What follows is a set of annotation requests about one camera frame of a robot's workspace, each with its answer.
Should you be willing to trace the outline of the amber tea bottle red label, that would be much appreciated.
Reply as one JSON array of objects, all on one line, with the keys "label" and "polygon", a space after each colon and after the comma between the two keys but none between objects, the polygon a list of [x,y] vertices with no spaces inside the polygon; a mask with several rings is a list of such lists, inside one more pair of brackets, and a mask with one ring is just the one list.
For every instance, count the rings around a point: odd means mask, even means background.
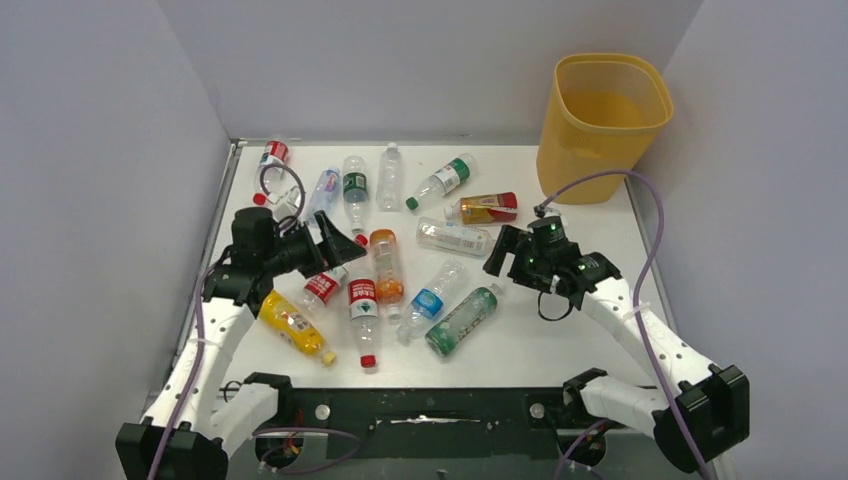
[{"label": "amber tea bottle red label", "polygon": [[446,206],[443,214],[464,225],[509,223],[518,217],[518,199],[514,192],[462,197]]}]

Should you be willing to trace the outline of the green tinted bottle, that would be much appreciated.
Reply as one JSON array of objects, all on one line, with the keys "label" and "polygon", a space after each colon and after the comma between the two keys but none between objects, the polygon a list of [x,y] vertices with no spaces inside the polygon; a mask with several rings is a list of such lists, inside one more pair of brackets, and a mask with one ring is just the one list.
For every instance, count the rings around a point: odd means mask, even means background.
[{"label": "green tinted bottle", "polygon": [[450,357],[484,320],[495,314],[505,293],[505,286],[499,283],[472,290],[425,334],[427,345],[438,357]]}]

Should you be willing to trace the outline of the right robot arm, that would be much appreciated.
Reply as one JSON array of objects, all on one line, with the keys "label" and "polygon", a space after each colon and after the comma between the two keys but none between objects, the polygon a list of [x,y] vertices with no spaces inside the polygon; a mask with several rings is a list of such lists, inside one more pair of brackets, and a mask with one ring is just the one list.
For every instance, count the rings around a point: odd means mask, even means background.
[{"label": "right robot arm", "polygon": [[599,252],[582,253],[559,218],[522,230],[501,228],[484,272],[541,294],[560,296],[603,327],[648,374],[653,388],[589,369],[563,385],[562,411],[572,425],[608,419],[655,441],[678,470],[694,473],[750,435],[750,382],[735,365],[721,367],[677,336],[635,298],[620,270]]}]

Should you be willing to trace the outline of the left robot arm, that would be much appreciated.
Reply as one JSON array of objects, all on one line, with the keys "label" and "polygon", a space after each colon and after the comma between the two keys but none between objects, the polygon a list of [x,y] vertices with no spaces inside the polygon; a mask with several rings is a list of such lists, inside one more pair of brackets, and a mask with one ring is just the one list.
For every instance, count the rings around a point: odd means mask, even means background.
[{"label": "left robot arm", "polygon": [[232,242],[195,289],[195,321],[169,378],[137,423],[125,423],[116,450],[129,479],[223,479],[230,458],[258,427],[282,413],[288,377],[253,373],[234,398],[215,407],[241,340],[258,318],[276,277],[310,279],[366,254],[327,215],[315,215],[321,235],[293,218],[248,207],[231,222]]}]

